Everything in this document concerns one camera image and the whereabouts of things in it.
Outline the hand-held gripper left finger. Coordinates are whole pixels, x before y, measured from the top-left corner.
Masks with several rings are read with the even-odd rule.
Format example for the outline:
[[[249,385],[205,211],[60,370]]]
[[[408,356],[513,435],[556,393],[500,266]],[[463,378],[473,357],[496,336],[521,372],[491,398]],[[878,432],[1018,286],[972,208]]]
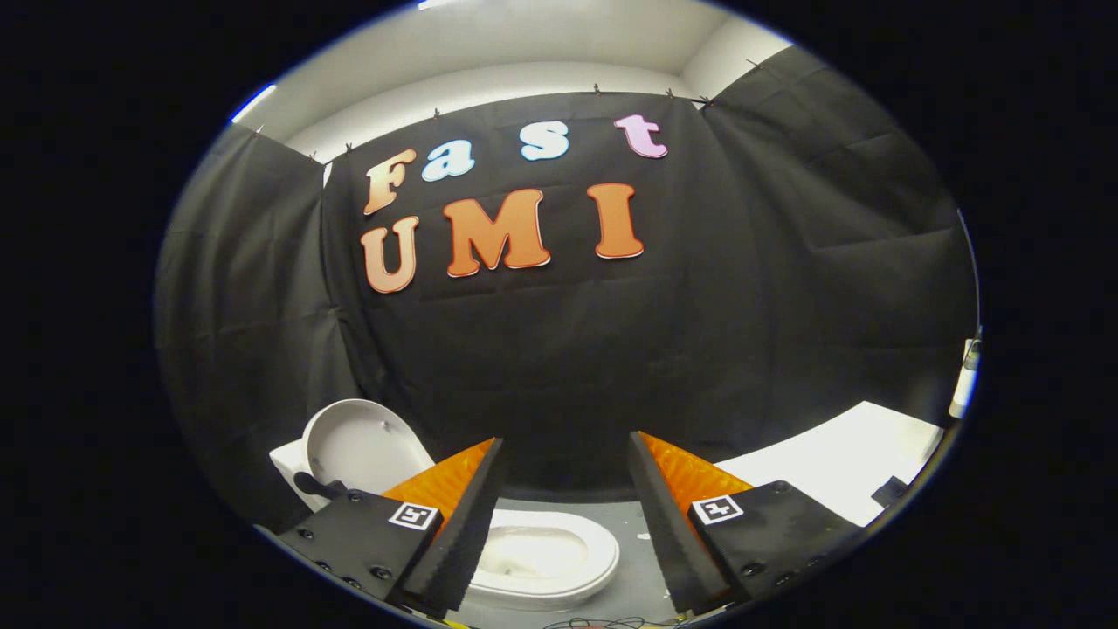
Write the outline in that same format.
[[[506,449],[491,438],[383,493],[311,482],[323,509],[276,535],[276,547],[377,606],[443,617],[479,569]]]

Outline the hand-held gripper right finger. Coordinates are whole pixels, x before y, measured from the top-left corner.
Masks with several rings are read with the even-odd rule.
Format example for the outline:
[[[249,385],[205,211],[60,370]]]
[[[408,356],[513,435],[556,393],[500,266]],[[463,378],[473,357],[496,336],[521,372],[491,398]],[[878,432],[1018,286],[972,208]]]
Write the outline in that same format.
[[[632,483],[676,612],[769,600],[861,537],[789,482],[752,485],[651,433],[628,441]]]

